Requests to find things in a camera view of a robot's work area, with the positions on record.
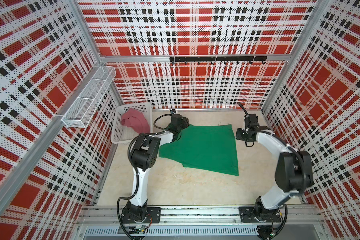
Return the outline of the green tank top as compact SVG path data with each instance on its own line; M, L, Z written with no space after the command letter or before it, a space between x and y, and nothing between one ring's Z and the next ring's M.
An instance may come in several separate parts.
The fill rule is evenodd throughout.
M160 147L159 156L185 168L239 175L236 139L231 125L189 126L170 144Z

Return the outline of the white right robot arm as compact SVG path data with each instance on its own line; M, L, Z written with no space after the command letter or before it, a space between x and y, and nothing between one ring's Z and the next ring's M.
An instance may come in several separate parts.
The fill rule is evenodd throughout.
M314 183L311 155L296 150L271 130L238 128L236 139L263 145L277 160L275 184L266 194L257 198L252 212L243 216L260 223L279 221L281 218L276 217L279 209L291 198L301 196Z

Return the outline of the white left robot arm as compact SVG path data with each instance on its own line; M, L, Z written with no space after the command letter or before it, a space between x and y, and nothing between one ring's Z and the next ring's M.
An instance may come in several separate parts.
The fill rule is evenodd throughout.
M127 157L133 167L134 181L132 193L129 197L119 197L126 201L126 206L118 212L119 220L124 223L143 223L151 216L148 208L148 182L150 170L156 163L159 149L162 145L173 143L182 136L182 130L190 126L189 119L177 113L165 114L157 118L170 117L171 121L166 128L158 133L139 134L132 139L128 146Z

